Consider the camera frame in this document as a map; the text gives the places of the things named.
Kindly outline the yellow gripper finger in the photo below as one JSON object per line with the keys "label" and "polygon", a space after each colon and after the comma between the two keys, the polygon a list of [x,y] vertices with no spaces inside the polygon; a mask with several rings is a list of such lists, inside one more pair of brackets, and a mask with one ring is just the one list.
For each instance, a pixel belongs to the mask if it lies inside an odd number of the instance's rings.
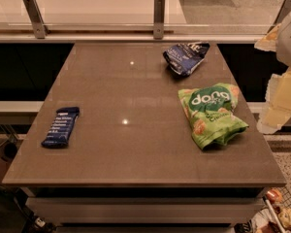
{"label": "yellow gripper finger", "polygon": [[263,51],[276,51],[276,40],[280,24],[276,25],[269,33],[262,39],[258,40],[254,47]]}
{"label": "yellow gripper finger", "polygon": [[291,67],[282,75],[271,75],[265,99],[257,129],[263,134],[274,134],[291,118]]}

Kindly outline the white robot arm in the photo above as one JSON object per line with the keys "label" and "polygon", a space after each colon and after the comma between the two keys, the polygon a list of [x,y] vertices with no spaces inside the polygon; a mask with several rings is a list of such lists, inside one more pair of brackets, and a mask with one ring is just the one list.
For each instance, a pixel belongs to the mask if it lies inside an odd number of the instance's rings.
{"label": "white robot arm", "polygon": [[287,66],[282,75],[271,75],[265,94],[266,102],[257,122],[259,132],[274,134],[291,118],[291,11],[254,47],[274,51],[276,59]]}

